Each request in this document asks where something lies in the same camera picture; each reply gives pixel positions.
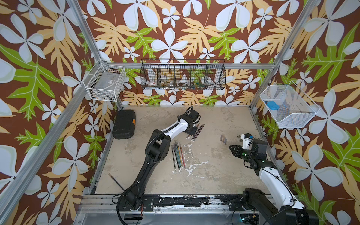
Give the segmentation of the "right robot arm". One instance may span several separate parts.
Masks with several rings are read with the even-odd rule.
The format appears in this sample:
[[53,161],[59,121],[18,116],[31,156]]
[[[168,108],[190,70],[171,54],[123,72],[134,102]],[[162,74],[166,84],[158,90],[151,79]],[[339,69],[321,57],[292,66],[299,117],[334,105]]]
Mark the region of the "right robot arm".
[[268,159],[268,144],[245,134],[241,145],[231,145],[233,156],[248,164],[269,190],[274,203],[259,189],[246,188],[241,197],[244,205],[251,206],[260,214],[261,225],[318,225],[317,214],[308,210],[283,181],[275,164]]

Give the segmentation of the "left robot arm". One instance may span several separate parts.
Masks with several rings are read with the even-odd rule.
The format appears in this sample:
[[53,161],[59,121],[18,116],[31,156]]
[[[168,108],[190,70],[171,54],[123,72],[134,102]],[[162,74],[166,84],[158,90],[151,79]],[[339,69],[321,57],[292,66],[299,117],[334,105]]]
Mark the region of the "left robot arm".
[[120,212],[123,208],[131,211],[138,210],[146,185],[156,166],[166,158],[169,153],[172,138],[184,132],[193,136],[198,127],[201,115],[190,106],[184,114],[177,116],[177,121],[169,127],[153,131],[145,148],[145,160],[139,174],[132,185],[123,193],[118,194],[116,210]]

